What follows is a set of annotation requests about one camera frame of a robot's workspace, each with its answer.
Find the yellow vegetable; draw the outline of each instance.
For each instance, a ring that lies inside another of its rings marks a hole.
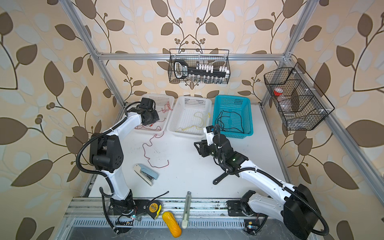
[[[170,233],[172,233],[173,237],[180,237],[181,235],[181,228],[179,224],[177,223],[175,217],[171,212],[164,212],[163,213],[163,220],[166,222]]]

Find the white tabletop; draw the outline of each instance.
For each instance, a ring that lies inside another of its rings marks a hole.
[[[258,167],[272,176],[284,180],[283,173],[268,130],[264,123],[259,105],[251,105],[253,135],[244,139],[228,138],[234,151],[240,152],[253,161]],[[192,192],[193,198],[240,198],[248,190],[254,190],[265,195],[257,186],[234,175],[227,176],[217,185],[212,181],[223,171],[217,166],[213,157],[201,157],[194,142],[200,139],[189,139],[174,136],[165,130],[164,136],[152,140],[153,146],[145,145],[146,156],[150,157],[153,166],[163,166],[169,160],[169,166],[157,169],[151,168],[144,157],[142,144],[149,143],[153,135],[130,132],[128,137],[121,139],[124,162],[121,165],[126,183],[132,190],[133,197],[153,198],[166,191],[164,197],[185,198],[187,191]],[[159,174],[149,186],[133,171],[135,164],[144,164]],[[105,179],[98,175],[89,197],[100,197],[99,187],[110,193]]]

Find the black wire basket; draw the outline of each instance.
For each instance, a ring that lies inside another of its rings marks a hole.
[[[228,55],[229,50],[223,49],[170,49],[169,82],[228,84]]]
[[[289,130],[313,130],[333,110],[334,106],[314,83],[308,86],[301,76],[304,69],[298,64],[293,68],[278,68],[264,74],[265,86],[285,128]],[[314,91],[329,102],[330,106],[324,106],[314,95]]]

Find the teal plastic basket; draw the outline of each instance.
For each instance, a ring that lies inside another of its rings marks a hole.
[[[221,133],[226,137],[243,139],[251,136],[253,124],[250,100],[239,96],[216,96],[212,123],[223,126],[225,129],[221,129]]]

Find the yellow string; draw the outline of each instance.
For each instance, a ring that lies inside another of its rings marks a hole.
[[[200,116],[196,116],[196,113],[201,113],[202,117],[200,117]],[[181,129],[181,131],[185,131],[185,130],[191,129],[191,128],[193,128],[193,127],[195,127],[197,130],[201,130],[201,129],[203,129],[203,127],[205,126],[205,121],[204,121],[205,117],[208,116],[208,118],[210,118],[210,117],[211,117],[211,114],[208,113],[207,115],[204,116],[204,113],[202,113],[202,112],[196,112],[196,113],[193,114],[193,116],[196,117],[196,118],[200,118],[200,119],[201,119],[201,123],[200,123],[200,124],[201,124],[201,127],[198,127],[198,126],[196,126],[196,125],[193,125],[193,126],[186,127],[186,128],[181,128],[181,127],[179,127],[177,130]]]

